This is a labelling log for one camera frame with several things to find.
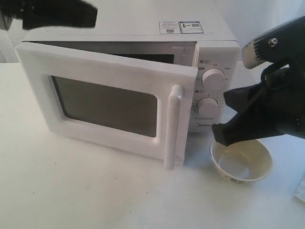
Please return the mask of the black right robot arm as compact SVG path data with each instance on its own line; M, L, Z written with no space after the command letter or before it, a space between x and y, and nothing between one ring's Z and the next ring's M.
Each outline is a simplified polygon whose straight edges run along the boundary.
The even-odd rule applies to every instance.
M244 67L265 62L257 84L224 93L236 115L212 126L215 141L229 146L237 142L280 135L305 136L305 19L277 26L242 49Z

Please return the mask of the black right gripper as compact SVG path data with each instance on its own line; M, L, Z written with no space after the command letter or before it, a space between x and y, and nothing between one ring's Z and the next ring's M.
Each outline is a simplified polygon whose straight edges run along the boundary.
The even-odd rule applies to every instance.
M305 137L305 71L286 62L273 63L260 83L224 93L238 113L225 124L212 125L216 142L234 143L281 135Z

